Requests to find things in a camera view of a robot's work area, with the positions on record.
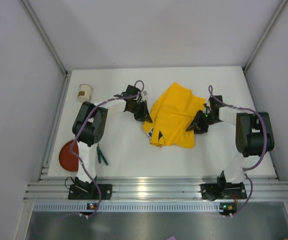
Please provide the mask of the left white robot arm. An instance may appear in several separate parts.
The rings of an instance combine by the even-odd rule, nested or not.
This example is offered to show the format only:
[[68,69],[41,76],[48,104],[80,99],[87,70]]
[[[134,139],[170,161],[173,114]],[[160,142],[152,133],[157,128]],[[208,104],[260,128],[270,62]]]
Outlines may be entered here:
[[126,90],[101,103],[82,103],[73,123],[75,139],[70,152],[78,158],[77,178],[92,183],[97,177],[96,154],[99,141],[104,136],[107,118],[114,114],[130,112],[139,122],[152,123],[144,87],[128,85]]

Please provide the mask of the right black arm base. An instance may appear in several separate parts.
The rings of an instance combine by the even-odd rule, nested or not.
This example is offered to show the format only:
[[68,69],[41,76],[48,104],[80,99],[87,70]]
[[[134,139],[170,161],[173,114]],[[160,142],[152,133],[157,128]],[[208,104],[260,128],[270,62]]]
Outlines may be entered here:
[[247,199],[247,193],[243,182],[231,183],[227,182],[224,172],[217,177],[216,183],[204,183],[200,186],[203,200],[238,200]]

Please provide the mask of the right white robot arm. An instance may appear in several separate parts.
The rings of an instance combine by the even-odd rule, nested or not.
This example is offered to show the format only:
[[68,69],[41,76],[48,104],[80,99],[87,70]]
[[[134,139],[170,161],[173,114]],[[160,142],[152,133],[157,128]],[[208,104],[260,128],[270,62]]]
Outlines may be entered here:
[[208,132],[210,125],[227,122],[235,126],[237,154],[220,177],[227,183],[243,182],[245,174],[257,168],[267,152],[274,148],[274,137],[267,112],[236,107],[223,102],[221,95],[210,95],[204,110],[199,110],[186,131]]

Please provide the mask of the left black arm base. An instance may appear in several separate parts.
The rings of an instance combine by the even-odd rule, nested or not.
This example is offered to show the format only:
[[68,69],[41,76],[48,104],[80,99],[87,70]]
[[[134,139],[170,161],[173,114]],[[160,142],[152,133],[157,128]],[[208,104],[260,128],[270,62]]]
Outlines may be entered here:
[[110,200],[112,196],[111,184],[98,184],[83,182],[77,177],[67,177],[64,182],[65,187],[69,190],[69,200]]

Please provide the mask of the yellow printed cloth mat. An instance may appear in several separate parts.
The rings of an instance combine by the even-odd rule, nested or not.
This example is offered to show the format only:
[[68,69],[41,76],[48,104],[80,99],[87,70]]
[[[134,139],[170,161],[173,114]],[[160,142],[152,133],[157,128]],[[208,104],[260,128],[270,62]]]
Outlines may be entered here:
[[190,89],[174,82],[154,103],[143,130],[156,147],[177,145],[191,149],[195,146],[194,132],[186,131],[196,113],[204,109],[206,99],[194,96]]

